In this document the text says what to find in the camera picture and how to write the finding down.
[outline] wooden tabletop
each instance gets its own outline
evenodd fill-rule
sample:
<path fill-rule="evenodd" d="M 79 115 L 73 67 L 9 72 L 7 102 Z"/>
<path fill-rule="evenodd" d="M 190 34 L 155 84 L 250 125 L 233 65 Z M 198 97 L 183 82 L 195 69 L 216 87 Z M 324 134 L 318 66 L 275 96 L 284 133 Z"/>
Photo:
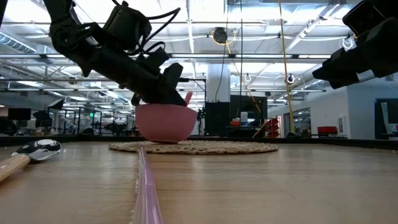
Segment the wooden tabletop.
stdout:
<path fill-rule="evenodd" d="M 0 183 L 0 223 L 128 224 L 137 154 L 105 142 L 62 146 Z M 14 149 L 0 148 L 0 159 Z M 391 151 L 290 144 L 268 154 L 149 159 L 165 224 L 398 223 Z"/>

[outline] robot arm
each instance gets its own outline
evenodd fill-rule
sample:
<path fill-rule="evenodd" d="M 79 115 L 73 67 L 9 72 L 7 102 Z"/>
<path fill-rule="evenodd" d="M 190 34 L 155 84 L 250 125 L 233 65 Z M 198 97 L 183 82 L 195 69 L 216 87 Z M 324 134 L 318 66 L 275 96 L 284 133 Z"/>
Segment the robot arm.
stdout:
<path fill-rule="evenodd" d="M 152 30 L 149 19 L 173 15 L 170 22 L 180 9 L 162 16 L 146 17 L 128 7 L 126 2 L 121 5 L 113 2 L 116 7 L 101 28 L 95 22 L 82 24 L 77 19 L 72 0 L 44 0 L 52 20 L 50 35 L 55 50 L 77 63 L 84 77 L 94 70 L 118 83 L 120 88 L 133 91 L 134 105 L 142 99 L 146 103 L 185 106 L 184 99 L 175 89 L 182 66 L 172 64 L 161 74 L 159 67 L 169 56 L 162 47 L 154 52 L 150 50 L 164 43 L 144 50 L 145 43 L 153 37 L 149 36 Z M 138 56 L 133 60 L 130 55 Z"/>
<path fill-rule="evenodd" d="M 359 82 L 358 73 L 372 70 L 382 78 L 398 72 L 398 6 L 397 1 L 361 1 L 343 18 L 353 31 L 357 47 L 339 49 L 323 66 L 313 72 L 314 78 L 340 88 Z"/>

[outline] white pillar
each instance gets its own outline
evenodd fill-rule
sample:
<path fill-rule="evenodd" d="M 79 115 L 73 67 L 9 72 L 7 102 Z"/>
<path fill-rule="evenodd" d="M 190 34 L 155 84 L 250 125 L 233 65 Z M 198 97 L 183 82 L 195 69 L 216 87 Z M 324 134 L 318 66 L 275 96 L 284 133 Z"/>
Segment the white pillar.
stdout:
<path fill-rule="evenodd" d="M 231 91 L 230 75 L 231 74 L 227 63 L 224 65 L 208 64 L 207 96 L 206 96 L 207 102 L 209 103 L 215 103 L 216 101 L 230 102 L 230 97 L 229 97 Z"/>

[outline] silver spoon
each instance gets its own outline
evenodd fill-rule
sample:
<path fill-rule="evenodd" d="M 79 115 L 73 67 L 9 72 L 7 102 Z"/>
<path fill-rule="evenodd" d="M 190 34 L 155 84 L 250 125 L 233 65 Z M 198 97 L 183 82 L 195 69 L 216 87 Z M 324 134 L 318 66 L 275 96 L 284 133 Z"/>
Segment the silver spoon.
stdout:
<path fill-rule="evenodd" d="M 38 140 L 21 146 L 11 154 L 10 158 L 0 161 L 0 182 L 30 161 L 46 161 L 60 153 L 61 144 L 51 139 Z"/>

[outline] clear straw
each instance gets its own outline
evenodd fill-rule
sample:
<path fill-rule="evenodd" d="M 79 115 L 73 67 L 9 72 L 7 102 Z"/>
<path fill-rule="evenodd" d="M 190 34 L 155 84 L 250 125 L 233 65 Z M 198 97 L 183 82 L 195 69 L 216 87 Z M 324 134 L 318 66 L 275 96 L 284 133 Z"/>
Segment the clear straw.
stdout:
<path fill-rule="evenodd" d="M 163 224 L 156 195 L 154 173 L 144 148 L 139 151 L 139 180 L 133 224 Z"/>

